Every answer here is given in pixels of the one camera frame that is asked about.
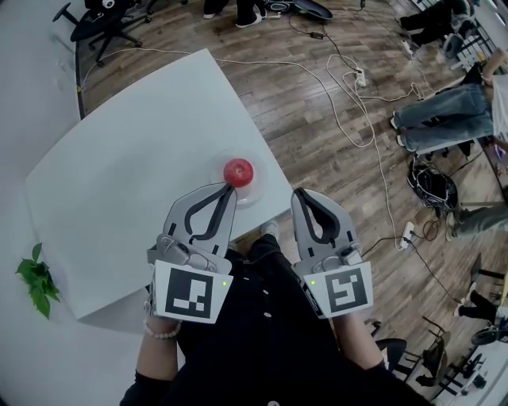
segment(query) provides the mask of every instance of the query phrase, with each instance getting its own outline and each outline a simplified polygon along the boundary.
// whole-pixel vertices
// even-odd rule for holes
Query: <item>white cable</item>
[[[165,50],[162,50],[162,49],[155,49],[155,48],[127,48],[127,49],[119,49],[118,51],[115,51],[115,52],[112,52],[106,56],[103,56],[102,59],[105,59],[105,58],[109,58],[110,56],[113,56],[115,54],[118,54],[119,52],[127,52],[127,51],[150,51],[150,52],[162,52],[162,53],[167,53],[167,54],[180,54],[180,55],[190,55],[191,53],[190,52],[183,52],[183,51],[165,51]],[[378,97],[378,96],[360,96],[358,95],[358,90],[356,88],[356,83],[358,82],[358,76],[356,76],[356,80],[355,80],[355,89],[351,88],[351,86],[349,85],[348,82],[346,82],[345,80],[345,76],[346,75],[350,75],[350,74],[354,74],[354,75],[358,75],[357,72],[355,71],[350,71],[350,72],[346,72],[345,74],[342,75],[342,80],[343,82],[346,84],[346,86],[351,90],[351,93],[349,93],[342,85],[341,83],[337,80],[337,78],[335,78],[335,76],[333,76],[332,72],[329,70],[329,63],[330,63],[330,60],[334,57],[334,56],[338,56],[338,57],[342,57],[342,58],[347,58],[349,59],[351,62],[353,62],[356,66],[356,68],[358,68],[358,64],[351,58],[349,58],[348,56],[340,56],[338,54],[332,54],[330,55],[330,57],[328,58],[328,62],[326,63],[326,70],[328,71],[329,75],[332,77],[332,79],[335,81],[335,83],[356,103],[356,105],[358,105],[358,107],[360,107],[360,109],[362,110],[362,113],[365,115],[365,118],[367,119],[367,122],[371,128],[371,131],[372,131],[372,138],[371,140],[366,143],[366,144],[357,144],[355,141],[353,141],[351,139],[351,137],[348,135],[348,133],[342,128],[341,126],[341,123],[339,122],[339,117],[337,116],[337,111],[335,109],[335,103],[333,102],[333,98],[332,98],[332,95],[330,94],[330,92],[326,89],[326,86],[325,84],[323,83],[323,81],[321,81],[321,79],[319,77],[317,77],[314,73],[312,73],[311,71],[309,71],[306,67],[304,67],[303,65],[300,65],[299,63],[295,63],[295,62],[287,62],[287,61],[252,61],[252,62],[241,62],[241,61],[236,61],[236,60],[229,60],[229,59],[218,59],[218,58],[214,58],[216,61],[218,62],[225,62],[225,63],[238,63],[240,65],[253,65],[253,64],[282,64],[282,65],[292,65],[292,66],[296,66],[296,67],[300,67],[302,68],[305,72],[307,72],[308,74],[310,74],[311,76],[313,76],[318,82],[319,84],[321,85],[321,87],[323,88],[323,90],[326,92],[326,94],[328,95],[328,99],[330,100],[330,103],[332,104],[332,109],[333,109],[333,115],[335,116],[335,121],[339,127],[339,129],[342,131],[342,133],[348,138],[348,140],[355,146],[355,147],[358,147],[358,148],[365,148],[365,147],[368,147],[370,144],[372,144],[372,142],[374,142],[374,145],[375,145],[375,150],[377,152],[377,155],[378,155],[378,161],[379,161],[379,172],[381,173],[381,178],[383,179],[383,184],[384,184],[384,189],[385,189],[385,198],[386,198],[386,203],[387,203],[387,211],[388,211],[388,216],[390,217],[390,221],[391,221],[391,227],[392,227],[392,230],[393,230],[393,233],[394,233],[394,237],[397,237],[397,234],[396,234],[396,230],[395,230],[395,222],[394,222],[394,218],[393,216],[391,215],[391,211],[390,211],[390,200],[389,200],[389,196],[388,196],[388,184],[387,184],[387,180],[384,176],[384,173],[383,173],[383,165],[382,165],[382,160],[381,160],[381,154],[379,153],[379,148],[378,148],[378,144],[376,142],[376,139],[375,139],[375,130],[374,130],[374,127],[369,119],[369,116],[368,116],[368,112],[367,112],[367,108],[365,107],[365,104],[364,102],[362,101],[362,99],[364,98],[377,98],[379,100],[382,100],[384,102],[396,102],[397,100],[400,100],[401,98],[407,98],[409,97],[412,93],[416,94],[416,96],[418,97],[418,100],[421,100],[423,99],[423,97],[425,96],[423,91],[420,89],[420,87],[412,82],[411,83],[411,90],[409,91],[408,94],[405,94],[405,95],[402,95],[398,98],[395,98],[395,99],[386,99],[386,98],[381,98],[381,97]],[[97,66],[97,63],[94,63],[94,65],[88,70],[87,74],[85,75],[85,79],[83,80],[83,84],[81,85],[81,89],[80,90],[83,90],[83,88],[85,87],[85,84],[87,83],[87,78],[88,78],[88,75],[90,74],[90,72],[92,71],[92,69],[94,69],[94,67]],[[425,78],[425,74],[420,70],[420,68],[418,68],[416,65],[414,65],[419,71],[420,73],[423,75],[423,79],[427,85],[427,87],[432,90],[430,88],[430,85],[427,83],[427,79]],[[401,247],[398,247],[397,246],[397,240],[395,239],[394,240],[394,244],[395,244],[395,250],[397,251],[401,251],[402,248]]]

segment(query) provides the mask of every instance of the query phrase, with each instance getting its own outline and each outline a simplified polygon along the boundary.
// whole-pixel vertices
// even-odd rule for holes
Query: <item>white table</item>
[[[291,187],[207,50],[144,77],[76,125],[26,180],[56,284],[76,318],[147,285],[146,250],[172,203],[210,183],[210,161],[238,147],[268,177],[235,213],[231,238],[289,209]]]

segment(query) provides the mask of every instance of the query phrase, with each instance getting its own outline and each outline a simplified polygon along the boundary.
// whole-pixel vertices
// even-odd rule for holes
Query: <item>pearl bracelet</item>
[[[173,330],[171,333],[163,333],[163,334],[156,334],[152,329],[148,326],[147,320],[143,320],[144,324],[144,332],[148,334],[150,337],[153,337],[154,339],[173,339],[176,337],[178,333],[180,333],[180,328],[182,327],[182,321],[179,320],[176,324],[175,330]]]

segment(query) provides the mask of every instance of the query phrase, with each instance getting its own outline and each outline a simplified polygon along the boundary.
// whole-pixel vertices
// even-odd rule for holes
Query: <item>person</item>
[[[508,132],[508,75],[494,75],[507,62],[508,53],[498,48],[483,68],[483,83],[459,85],[394,111],[391,125],[399,131],[398,144],[418,151]],[[446,120],[421,126],[436,116]]]
[[[320,320],[282,254],[271,221],[247,255],[228,250],[234,276],[215,324],[182,322],[176,339],[145,334],[121,406],[429,403],[388,372],[357,313]],[[156,334],[179,322],[150,317]],[[176,343],[186,362],[178,370]]]
[[[440,0],[418,14],[396,18],[405,40],[402,42],[406,52],[412,56],[422,45],[429,44],[452,33],[460,33],[465,39],[474,28],[475,8],[479,0]],[[407,35],[407,31],[423,29],[420,33]]]
[[[214,18],[228,4],[229,0],[205,0],[203,18]],[[260,23],[267,16],[263,0],[237,0],[237,22],[239,29]]]
[[[493,228],[508,231],[508,206],[501,204],[469,211],[459,209],[446,216],[446,239],[453,241]]]
[[[489,300],[480,295],[476,290],[476,283],[471,284],[468,295],[464,303],[472,302],[474,306],[466,306],[464,303],[457,305],[454,316],[469,317],[470,319],[488,320],[491,324],[500,327],[500,329],[508,329],[508,303],[506,298],[500,306],[489,302]]]

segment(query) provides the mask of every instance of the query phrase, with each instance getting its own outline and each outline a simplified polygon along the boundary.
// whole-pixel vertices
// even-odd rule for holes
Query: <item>wooden floor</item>
[[[422,63],[406,58],[400,39],[394,33],[397,29],[394,16],[416,11],[408,0],[392,0],[390,4],[368,0],[366,9],[356,16],[350,10],[358,8],[357,1],[321,2],[334,15],[326,26],[329,35],[343,55],[352,57],[365,69],[368,87],[361,93],[396,98],[407,93],[410,84],[415,82],[427,94],[429,89],[417,66],[433,89],[461,75],[448,69],[437,46],[421,51],[418,57]],[[326,61],[335,53],[329,41],[298,34],[288,25],[287,15],[239,30],[233,24],[234,14],[235,7],[230,5],[221,16],[203,20],[202,1],[191,0],[188,5],[181,6],[160,0],[152,23],[136,26],[131,34],[143,40],[144,48],[185,52],[208,48],[221,59],[301,63],[319,76],[330,90],[344,130],[357,143],[370,140],[371,131],[364,115],[326,73]],[[299,16],[293,17],[292,23],[302,30],[320,30],[319,25]],[[116,40],[109,52],[130,46],[123,40]],[[111,56],[105,60],[104,68],[96,67],[88,75],[83,89],[86,112],[180,57],[143,51]],[[94,55],[85,44],[81,46],[80,59],[83,80],[94,64]],[[316,79],[293,66],[219,64],[293,187],[305,186],[325,193],[347,209],[364,250],[381,237],[393,236],[375,148],[371,145],[360,149],[349,142],[337,127],[329,99]],[[333,59],[330,66],[338,78],[349,71],[338,58]],[[412,95],[394,103],[379,100],[365,103],[377,135],[398,234],[408,220],[416,224],[416,231],[421,234],[423,224],[434,218],[433,212],[422,206],[406,183],[408,153],[396,144],[394,131],[388,123],[394,108],[415,100]],[[135,105],[125,112],[125,120],[136,120]],[[447,159],[435,159],[447,173],[465,162],[455,150]],[[454,179],[463,201],[501,200],[498,183],[484,156],[457,173]],[[295,262],[298,254],[289,216],[283,216],[281,229],[283,252]],[[505,272],[508,266],[506,243],[507,236],[503,232],[488,232],[465,241],[447,243],[444,227],[441,227],[434,241],[420,240],[416,245],[451,294],[462,297],[468,289],[469,270],[478,253],[483,255],[485,268]],[[449,360],[458,360],[467,352],[472,333],[483,323],[452,317],[453,302],[412,249],[397,252],[393,241],[383,241],[367,258],[372,264],[375,283],[372,316],[383,322],[379,338],[407,339],[408,350],[419,352],[432,342],[431,334],[426,331],[429,326],[421,319],[425,315],[452,332]],[[490,282],[483,280],[479,290],[488,293]],[[412,385],[426,396],[432,394],[433,389],[424,391],[418,384]]]

